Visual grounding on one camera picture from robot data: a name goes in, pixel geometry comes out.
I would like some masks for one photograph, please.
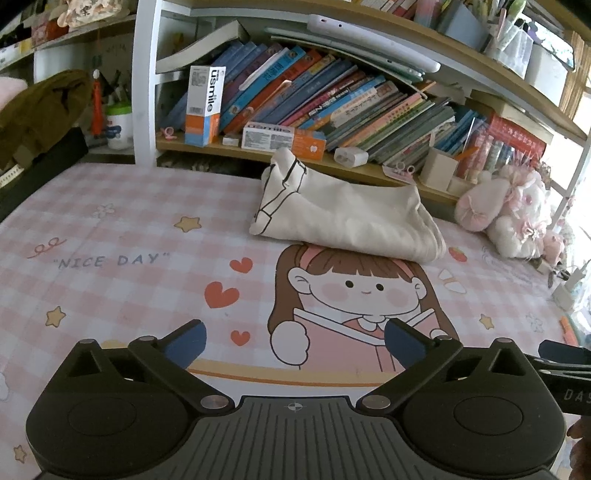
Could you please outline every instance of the orange tassel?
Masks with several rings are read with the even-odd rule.
[[[103,131],[104,119],[103,119],[103,102],[102,95],[100,94],[100,81],[99,71],[95,70],[92,74],[95,81],[92,85],[92,124],[90,126],[91,133],[98,137]]]

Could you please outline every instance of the brown cloth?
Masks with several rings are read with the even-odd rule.
[[[72,128],[90,102],[84,70],[66,70],[30,86],[0,111],[0,171],[11,160],[27,168]]]

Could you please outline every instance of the purple book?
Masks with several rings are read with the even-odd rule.
[[[283,47],[278,43],[274,43],[268,49],[266,49],[263,53],[261,53],[255,61],[253,61],[250,66],[245,68],[236,79],[230,83],[228,83],[223,89],[223,96],[222,96],[222,109],[221,111],[225,111],[228,107],[228,103],[230,100],[234,98],[234,96],[238,93],[238,89],[240,85],[244,83],[244,81],[252,75],[261,65],[263,65],[267,60],[269,60],[275,53],[283,50]]]

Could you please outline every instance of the cartoon girl's face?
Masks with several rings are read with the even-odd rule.
[[[421,280],[403,278],[364,277],[334,273],[311,275],[302,268],[288,273],[291,285],[301,294],[341,312],[362,316],[395,316],[412,312],[419,300],[427,295]]]

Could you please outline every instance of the cartoon girl's hair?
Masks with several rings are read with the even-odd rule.
[[[346,275],[402,278],[407,282],[417,277],[427,289],[427,295],[419,301],[421,311],[433,309],[441,329],[458,338],[456,329],[439,305],[431,281],[418,263],[316,245],[290,245],[281,253],[275,272],[275,305],[267,323],[269,333],[273,333],[280,323],[293,320],[294,309],[303,309],[300,295],[287,276],[295,267],[303,268],[311,275],[323,275],[332,270]]]

